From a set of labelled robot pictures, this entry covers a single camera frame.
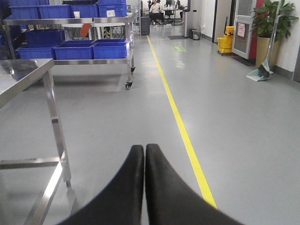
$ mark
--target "plant pot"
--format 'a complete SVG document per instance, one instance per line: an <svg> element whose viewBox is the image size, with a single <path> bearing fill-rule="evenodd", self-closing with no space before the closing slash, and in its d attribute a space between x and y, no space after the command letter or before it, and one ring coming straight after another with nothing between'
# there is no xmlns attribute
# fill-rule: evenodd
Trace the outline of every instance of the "plant pot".
<svg viewBox="0 0 300 225"><path fill-rule="evenodd" d="M262 62L265 60L269 48L270 38L258 37L257 50L256 50L256 64L255 68L259 68ZM274 43L273 52L270 58L270 70L274 68L277 62L281 41Z"/></svg>

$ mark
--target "green floor sign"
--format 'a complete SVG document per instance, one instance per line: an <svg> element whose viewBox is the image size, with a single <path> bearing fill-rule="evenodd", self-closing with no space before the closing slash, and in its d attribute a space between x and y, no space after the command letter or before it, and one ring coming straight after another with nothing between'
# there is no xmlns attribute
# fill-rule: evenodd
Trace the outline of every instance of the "green floor sign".
<svg viewBox="0 0 300 225"><path fill-rule="evenodd" d="M186 49L182 46L172 46L172 49L176 52L186 52Z"/></svg>

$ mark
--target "person sitting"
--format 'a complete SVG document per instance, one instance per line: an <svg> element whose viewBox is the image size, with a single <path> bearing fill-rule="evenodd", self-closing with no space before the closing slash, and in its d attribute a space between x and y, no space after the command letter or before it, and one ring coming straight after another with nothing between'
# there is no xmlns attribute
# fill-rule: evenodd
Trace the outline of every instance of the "person sitting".
<svg viewBox="0 0 300 225"><path fill-rule="evenodd" d="M153 5L151 6L149 13L149 17L153 21L153 25L156 24L157 19L164 21L164 14L161 12L161 6L156 0L153 0Z"/></svg>

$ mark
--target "stainless steel cart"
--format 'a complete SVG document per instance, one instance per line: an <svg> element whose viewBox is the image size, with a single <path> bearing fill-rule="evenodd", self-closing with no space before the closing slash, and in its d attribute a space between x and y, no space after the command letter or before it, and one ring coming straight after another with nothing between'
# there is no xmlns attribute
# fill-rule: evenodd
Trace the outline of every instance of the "stainless steel cart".
<svg viewBox="0 0 300 225"><path fill-rule="evenodd" d="M10 41L9 26L12 25L53 25L53 24L84 24L90 23L101 27L110 26L111 24L121 24L125 26L127 57L125 59L108 59L108 60L55 60L55 65L93 65L93 64L127 64L128 80L125 84L127 90L132 86L132 74L134 67L134 35L133 22L138 12L128 13L126 17L109 17L109 18L80 18L80 19L38 19L38 20L5 20L4 30L7 35L9 50L12 59L15 59L15 52Z"/></svg>
<svg viewBox="0 0 300 225"><path fill-rule="evenodd" d="M49 70L54 66L52 59L32 60L36 63L37 68L32 72L25 73L21 80L13 78L10 71L3 69L1 65L11 63L10 60L0 60L0 108L7 102L17 96L24 89L43 79L47 94L47 102L50 110L51 122L53 126L55 141L58 150L58 157L35 158L21 160L2 160L0 161L0 172L6 169L24 169L55 166L55 171L44 191L39 204L35 205L25 224L40 225L43 223L49 210L51 202L56 193L61 178L66 182L67 187L71 187L71 173L68 161L68 154L65 145L64 134L62 131L60 115L55 100L53 77ZM1 225L13 225L13 218L8 207L6 191L3 187L3 179L0 174L0 223Z"/></svg>

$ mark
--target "door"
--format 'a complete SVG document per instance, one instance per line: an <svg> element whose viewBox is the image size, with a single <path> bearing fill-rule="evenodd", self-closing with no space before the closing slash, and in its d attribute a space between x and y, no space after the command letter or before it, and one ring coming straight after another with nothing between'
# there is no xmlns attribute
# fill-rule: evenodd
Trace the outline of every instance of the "door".
<svg viewBox="0 0 300 225"><path fill-rule="evenodd" d="M232 52L249 59L252 40L252 17L256 0L237 0Z"/></svg>
<svg viewBox="0 0 300 225"><path fill-rule="evenodd" d="M232 2L234 0L217 0L216 1L216 12L215 12L215 22L214 22L214 30L213 30L213 42L218 42L219 37L224 36L224 27L225 27L225 21L226 17L228 17L227 26L230 25L230 21L232 14Z"/></svg>
<svg viewBox="0 0 300 225"><path fill-rule="evenodd" d="M296 67L293 75L293 80L300 82L300 48L298 52L298 58L297 58Z"/></svg>

